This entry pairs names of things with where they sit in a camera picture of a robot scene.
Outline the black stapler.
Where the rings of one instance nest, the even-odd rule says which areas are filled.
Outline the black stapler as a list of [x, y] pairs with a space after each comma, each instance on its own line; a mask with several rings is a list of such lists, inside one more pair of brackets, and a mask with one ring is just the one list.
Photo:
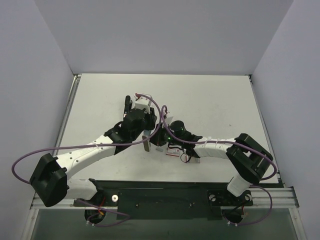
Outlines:
[[125, 101], [124, 101], [124, 111], [123, 111], [123, 117], [125, 117], [129, 111], [132, 109], [132, 99], [130, 95], [127, 95], [125, 97]]

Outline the staple box tray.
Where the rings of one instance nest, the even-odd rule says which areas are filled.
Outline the staple box tray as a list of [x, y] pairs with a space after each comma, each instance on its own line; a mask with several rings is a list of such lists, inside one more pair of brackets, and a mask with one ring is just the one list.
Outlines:
[[201, 160], [199, 158], [196, 158], [196, 157], [191, 157], [189, 163], [191, 163], [191, 164], [200, 164]]

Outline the silver staple strip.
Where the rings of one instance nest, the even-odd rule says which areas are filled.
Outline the silver staple strip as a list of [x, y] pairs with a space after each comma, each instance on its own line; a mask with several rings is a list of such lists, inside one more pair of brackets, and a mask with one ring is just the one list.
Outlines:
[[162, 148], [160, 148], [160, 147], [157, 147], [156, 150], [159, 151], [159, 152], [163, 152], [163, 151], [164, 151], [164, 150], [163, 150]]

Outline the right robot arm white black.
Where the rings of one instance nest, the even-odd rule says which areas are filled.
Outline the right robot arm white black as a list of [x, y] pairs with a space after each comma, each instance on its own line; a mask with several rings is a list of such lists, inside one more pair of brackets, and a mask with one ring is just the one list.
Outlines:
[[156, 127], [158, 130], [149, 142], [157, 147], [173, 147], [190, 158], [230, 160], [237, 172], [223, 192], [224, 201], [230, 205], [236, 204], [250, 186], [277, 174], [272, 155], [246, 133], [230, 139], [212, 139], [189, 132], [181, 120], [170, 125], [161, 122]]

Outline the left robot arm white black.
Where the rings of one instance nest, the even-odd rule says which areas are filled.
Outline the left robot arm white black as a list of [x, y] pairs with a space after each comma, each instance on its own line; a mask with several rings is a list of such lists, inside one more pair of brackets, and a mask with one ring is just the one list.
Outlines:
[[72, 177], [91, 164], [129, 148], [143, 131], [156, 127], [156, 120], [154, 108], [133, 108], [121, 122], [83, 148], [56, 156], [43, 155], [29, 180], [31, 186], [46, 207], [58, 204], [67, 194], [92, 206], [99, 205], [103, 193], [93, 182]]

